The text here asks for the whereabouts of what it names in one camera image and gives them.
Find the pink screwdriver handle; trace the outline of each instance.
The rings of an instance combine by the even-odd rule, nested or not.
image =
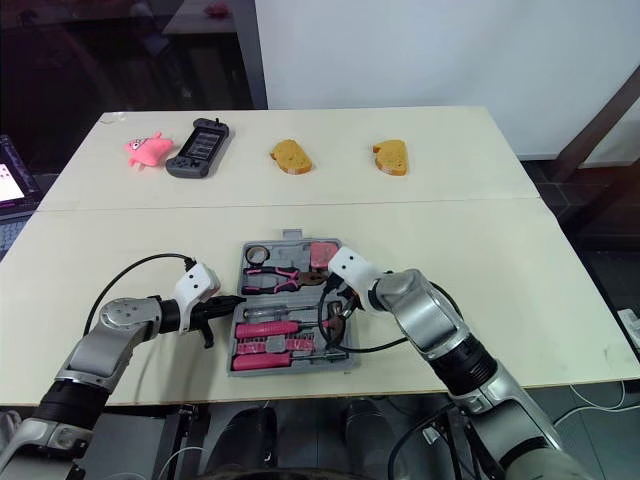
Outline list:
[[[297,333],[298,322],[264,322],[253,325],[240,324],[236,327],[236,338],[270,337]]]
[[[291,354],[286,353],[256,353],[255,355],[240,355],[233,359],[234,370],[259,370],[261,368],[289,367]]]

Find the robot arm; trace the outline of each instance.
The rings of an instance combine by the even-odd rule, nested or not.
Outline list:
[[[107,303],[98,323],[80,339],[58,371],[33,416],[20,425],[0,455],[0,478],[67,478],[84,456],[93,427],[129,365],[133,349],[158,334],[199,330],[213,346],[208,320],[233,312],[240,297],[210,298],[219,289],[215,274],[195,264],[178,281],[174,299],[120,298]],[[37,451],[40,457],[22,453]]]
[[[545,471],[553,472],[551,478],[565,478],[560,472],[574,480],[590,478],[561,452],[560,437],[540,407],[418,270],[383,274],[344,247],[329,270],[358,293],[365,310],[396,318],[468,416],[465,433],[490,478],[543,478]]]

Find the white cable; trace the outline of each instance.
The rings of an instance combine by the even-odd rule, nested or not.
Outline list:
[[[119,477],[121,475],[130,475],[132,477],[139,478],[140,480],[147,480],[145,477],[143,477],[139,473],[133,473],[133,472],[114,473],[113,475],[109,475],[108,477],[104,477],[102,480],[108,480],[109,478],[116,478],[116,477]]]
[[[607,407],[606,405],[598,405],[597,403],[593,403],[592,401],[584,398],[582,395],[580,395],[580,393],[575,389],[575,387],[573,385],[569,385],[569,388],[583,402],[588,403],[592,407],[601,408],[603,410],[615,410],[616,408],[621,407],[624,404],[624,398],[625,398],[625,395],[627,394],[627,392],[625,391],[625,388],[624,388],[624,382],[622,380],[620,380],[620,389],[622,390],[622,395],[620,396],[620,400],[615,405]]]
[[[630,410],[635,410],[636,408],[640,408],[640,403],[637,405],[631,405],[630,407],[618,408],[616,410],[611,410],[610,408],[600,408],[600,407],[591,407],[591,406],[578,407],[578,408],[574,408],[573,410],[569,410],[567,413],[562,415],[559,419],[553,422],[553,426],[557,427],[574,413],[583,412],[585,410],[598,410],[600,412],[619,413],[619,412],[628,412]]]
[[[187,451],[187,450],[200,450],[202,452],[206,452],[206,450],[204,448],[200,448],[200,447],[184,447],[181,448],[180,450],[178,450],[176,453],[174,453],[173,455],[171,455],[169,457],[169,459],[164,462],[164,465],[162,466],[162,468],[160,469],[160,474],[158,475],[157,480],[160,480],[162,478],[162,475],[164,475],[164,471],[167,469],[167,467],[169,466],[169,464],[171,463],[171,460],[173,460],[173,458],[176,455],[180,455],[182,452]]]

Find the wire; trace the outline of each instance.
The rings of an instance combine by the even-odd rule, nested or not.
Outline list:
[[[442,295],[444,295],[444,297],[449,301],[449,303],[451,303],[451,306],[456,311],[456,313],[460,315],[460,318],[462,318],[462,312],[460,311],[458,304],[453,300],[453,298],[451,298],[451,296],[447,293],[447,291],[437,283],[431,282],[431,285],[433,285],[433,287],[436,290],[438,290]],[[385,343],[383,345],[378,345],[377,347],[368,347],[368,348],[350,348],[350,347],[344,347],[342,345],[335,343],[331,339],[327,331],[325,330],[324,325],[322,324],[322,307],[324,306],[324,301],[327,297],[327,293],[329,292],[323,290],[322,295],[320,295],[320,301],[318,302],[318,330],[320,331],[320,335],[322,335],[322,338],[324,338],[324,340],[327,342],[328,347],[333,347],[336,350],[340,350],[341,352],[346,352],[346,353],[373,353],[373,352],[380,352],[381,350],[386,350],[388,348],[395,347],[396,345],[400,345],[401,343],[408,341],[407,337],[402,337],[392,342]]]
[[[601,407],[592,407],[592,406],[578,407],[578,408],[574,408],[573,410],[569,410],[567,413],[565,413],[560,418],[558,418],[555,422],[553,422],[553,426],[557,427],[562,422],[564,422],[567,418],[569,418],[571,415],[578,412],[584,412],[585,410],[598,410],[600,412],[607,412],[607,413],[620,413],[620,412],[629,412],[631,410],[635,410],[636,408],[640,408],[640,403],[636,405],[631,405],[629,407],[616,408],[615,410],[611,410],[610,408],[601,408]]]
[[[394,445],[393,449],[391,450],[391,454],[389,454],[389,460],[387,461],[387,478],[389,480],[394,480],[395,478],[393,473],[393,466],[396,463],[396,458],[398,457],[398,453],[400,453],[400,449],[404,446],[405,443],[407,443],[407,440],[409,440],[411,435],[416,433],[418,430],[421,430],[426,426],[432,424],[438,418],[440,418],[441,415],[445,414],[446,412],[448,412],[454,407],[455,405],[453,403],[448,403],[444,407],[436,410],[436,412],[433,415],[430,415],[429,417],[415,424],[402,437],[400,437],[400,440],[398,440],[398,442]]]
[[[177,455],[180,455],[182,452],[186,451],[186,450],[200,450],[202,452],[206,452],[207,450],[205,450],[204,448],[201,447],[184,447],[181,448],[180,450],[178,450],[177,452],[175,452],[173,455],[171,455],[166,462],[164,462],[164,465],[162,466],[162,468],[160,469],[160,473],[158,474],[158,478],[156,480],[160,480],[162,478],[162,475],[164,475],[164,471],[167,469],[167,467],[169,466],[169,464],[171,463],[171,460],[174,459],[174,457],[176,457]]]
[[[408,341],[407,337],[402,337],[397,340],[394,340],[393,342],[389,342],[389,343],[385,343],[384,345],[378,345],[377,347],[369,347],[369,348],[350,348],[350,347],[343,347],[342,345],[338,345],[331,339],[327,331],[324,329],[324,325],[322,324],[322,307],[324,305],[324,300],[326,297],[327,297],[327,292],[323,291],[322,295],[320,295],[320,301],[318,302],[318,330],[320,330],[320,335],[322,335],[322,338],[325,339],[328,347],[333,347],[336,350],[340,350],[341,352],[347,352],[347,353],[373,353],[373,352],[379,352],[381,350],[386,350],[387,348],[395,347],[396,345],[400,345],[401,343]]]
[[[93,317],[96,314],[96,310],[98,310],[98,307],[100,306],[100,302],[102,302],[102,300],[104,299],[104,296],[111,289],[111,287],[113,287],[118,280],[120,280],[122,277],[124,277],[127,273],[129,273],[131,270],[133,270],[137,266],[142,265],[143,263],[149,262],[151,260],[155,260],[157,258],[180,258],[180,259],[184,260],[186,270],[190,270],[191,267],[193,265],[195,265],[195,260],[193,260],[192,258],[187,257],[186,255],[182,255],[180,253],[159,253],[157,255],[151,255],[150,257],[142,258],[142,259],[138,260],[137,262],[132,263],[127,268],[125,268],[120,273],[118,273],[113,278],[113,280],[111,280],[107,284],[107,286],[104,287],[104,289],[100,292],[100,295],[98,295],[98,298],[96,298],[96,301],[93,302],[93,306],[91,307],[91,311],[89,312],[89,316],[87,317],[87,321],[84,324],[84,331],[82,333],[83,337],[86,336],[89,333],[89,330],[91,329],[91,322],[93,321]]]
[[[480,462],[478,462],[478,457],[474,453],[473,448],[469,448],[469,451],[471,451],[471,462],[473,463],[473,476],[476,480],[480,480],[482,478],[482,473],[480,473]]]
[[[575,387],[573,385],[569,385],[569,388],[583,402],[588,403],[592,407],[602,408],[603,410],[615,410],[616,408],[621,407],[624,404],[624,398],[625,398],[625,395],[627,394],[627,392],[625,391],[625,388],[624,388],[624,381],[620,380],[620,390],[622,392],[621,395],[620,395],[620,400],[615,405],[613,405],[611,407],[607,407],[605,405],[598,405],[597,403],[593,403],[592,401],[584,398],[582,395],[580,395],[580,393],[578,393],[578,391],[575,389]]]
[[[451,304],[451,306],[453,307],[453,309],[456,311],[456,313],[458,315],[460,315],[460,318],[462,318],[462,312],[460,311],[460,307],[458,307],[458,304],[456,303],[456,301],[451,297],[451,295],[449,295],[447,293],[447,291],[442,288],[440,285],[438,285],[437,283],[434,282],[429,282],[431,283],[431,285],[433,285],[433,288],[435,288],[436,290],[438,290],[443,296],[444,298],[447,299],[447,301]]]
[[[449,446],[450,449],[453,448],[453,445],[451,445],[451,443],[449,443],[449,439],[447,439],[447,437],[445,435],[443,435],[442,433],[440,434],[440,436],[442,437],[442,439],[445,441],[445,443]],[[476,472],[476,466],[474,465],[473,467],[473,472],[471,471],[471,469],[469,467],[467,467],[467,465],[458,458],[458,461],[460,462],[460,466],[462,467],[462,469],[467,472],[469,475],[471,475],[471,478],[475,478],[477,480],[480,480],[480,474],[479,474],[479,470],[478,472]]]
[[[446,415],[442,416],[442,427],[444,433],[447,435],[449,446],[449,456],[451,457],[451,465],[453,466],[453,476],[456,480],[462,480],[462,470],[460,469],[460,459],[458,458],[458,452],[456,451],[456,443],[453,439],[453,432],[451,431],[451,422]]]
[[[109,475],[108,477],[104,477],[102,480],[108,480],[109,478],[116,478],[116,477],[120,477],[122,475],[130,475],[132,477],[136,477],[139,478],[140,480],[147,480],[146,477],[143,477],[142,475],[140,475],[139,473],[134,473],[134,472],[121,472],[121,473],[114,473],[113,475]]]

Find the black cable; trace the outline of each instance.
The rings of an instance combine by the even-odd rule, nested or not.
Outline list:
[[[478,457],[471,446],[469,446],[469,450],[471,451],[471,461],[473,462],[473,476],[476,477],[476,480],[481,480],[482,473],[480,473],[480,462],[478,462]]]
[[[324,301],[327,297],[327,293],[329,293],[333,289],[331,282],[329,280],[327,280],[327,286],[322,291],[322,295],[320,295],[320,301],[318,302],[318,330],[320,331],[320,335],[322,335],[322,338],[324,338],[324,340],[327,342],[328,347],[332,347],[332,348],[335,348],[336,350],[340,350],[341,352],[347,352],[347,353],[373,353],[373,352],[379,352],[381,350],[386,350],[388,348],[395,347],[396,345],[400,345],[401,343],[408,341],[407,337],[402,337],[392,342],[385,343],[383,345],[378,345],[377,347],[369,347],[369,348],[350,348],[350,347],[344,347],[342,345],[335,343],[331,339],[327,331],[325,330],[324,325],[322,324],[322,308],[324,306]],[[456,311],[456,313],[460,315],[460,318],[462,318],[462,312],[460,311],[458,304],[453,300],[453,298],[451,298],[451,296],[447,293],[447,291],[437,283],[431,282],[431,285],[433,285],[433,287],[436,290],[438,290],[442,295],[444,295],[444,297],[449,301],[449,303],[451,303],[451,306]]]
[[[396,463],[396,458],[398,457],[398,453],[400,453],[400,449],[404,446],[405,443],[407,443],[407,440],[409,440],[411,435],[413,435],[419,430],[422,430],[428,425],[432,424],[438,418],[440,418],[441,415],[447,413],[452,408],[455,408],[455,405],[453,403],[448,403],[444,407],[437,410],[433,415],[430,415],[429,417],[425,418],[424,420],[420,421],[419,423],[411,427],[407,431],[407,433],[405,433],[402,437],[400,437],[400,440],[398,440],[398,442],[394,445],[393,449],[391,450],[391,454],[389,455],[389,460],[387,461],[387,478],[389,480],[394,480],[395,478],[393,473],[393,466]]]
[[[453,309],[456,311],[456,313],[458,315],[460,315],[460,318],[462,318],[462,312],[460,311],[460,308],[458,307],[458,304],[455,302],[455,300],[453,298],[451,298],[451,295],[449,295],[447,293],[447,291],[444,288],[442,288],[440,285],[438,285],[437,283],[433,283],[433,282],[429,282],[429,283],[431,283],[431,285],[433,285],[433,288],[435,288],[442,295],[444,295],[444,298],[446,298],[449,301],[449,303],[451,304]]]
[[[445,441],[445,443],[447,444],[447,446],[449,448],[453,448],[451,443],[449,442],[449,439],[446,437],[446,435],[443,434],[443,432],[440,432],[440,436],[442,437],[442,439]],[[474,471],[472,472],[471,469],[469,467],[467,467],[467,465],[462,460],[460,460],[459,456],[458,456],[458,461],[460,462],[460,466],[462,467],[462,469],[465,472],[467,472],[471,476],[471,478],[474,478],[476,480],[480,480],[479,474],[474,473],[475,472],[475,467],[474,467]]]
[[[107,294],[107,292],[111,289],[111,287],[113,287],[118,280],[120,280],[122,277],[124,277],[127,273],[129,273],[131,270],[133,270],[137,266],[142,265],[143,263],[149,262],[151,260],[155,260],[157,258],[180,258],[184,260],[185,270],[190,270],[191,267],[193,267],[196,264],[194,259],[189,258],[186,255],[182,255],[180,253],[159,253],[157,255],[151,255],[150,257],[145,257],[143,259],[138,260],[135,263],[132,263],[127,268],[122,270],[119,274],[117,274],[113,278],[113,280],[111,280],[107,284],[107,286],[104,287],[104,289],[100,292],[100,295],[98,295],[98,298],[96,298],[96,301],[93,302],[93,306],[91,307],[91,311],[89,312],[87,321],[84,324],[84,332],[82,333],[83,337],[87,335],[87,333],[89,333],[89,330],[91,329],[91,322],[93,320],[93,316],[96,314],[96,310],[100,306],[100,302],[102,302],[102,299]]]
[[[447,415],[442,416],[442,428],[444,428],[445,434],[449,439],[447,445],[449,446],[449,455],[451,456],[451,465],[453,466],[453,475],[456,480],[462,480],[462,470],[460,469],[460,459],[458,458],[458,451],[456,450],[456,442],[453,438],[453,432],[451,431],[451,422]]]
[[[318,329],[320,330],[320,335],[327,342],[328,347],[335,348],[336,350],[340,350],[341,352],[347,353],[373,353],[379,352],[381,350],[386,350],[387,348],[395,347],[396,345],[400,345],[407,340],[407,337],[399,338],[394,340],[393,342],[385,343],[384,345],[378,345],[377,347],[369,347],[369,348],[350,348],[343,347],[342,345],[338,345],[335,343],[327,331],[324,329],[324,325],[322,324],[322,307],[324,306],[324,300],[327,297],[327,292],[323,291],[322,295],[320,295],[320,301],[318,302]]]

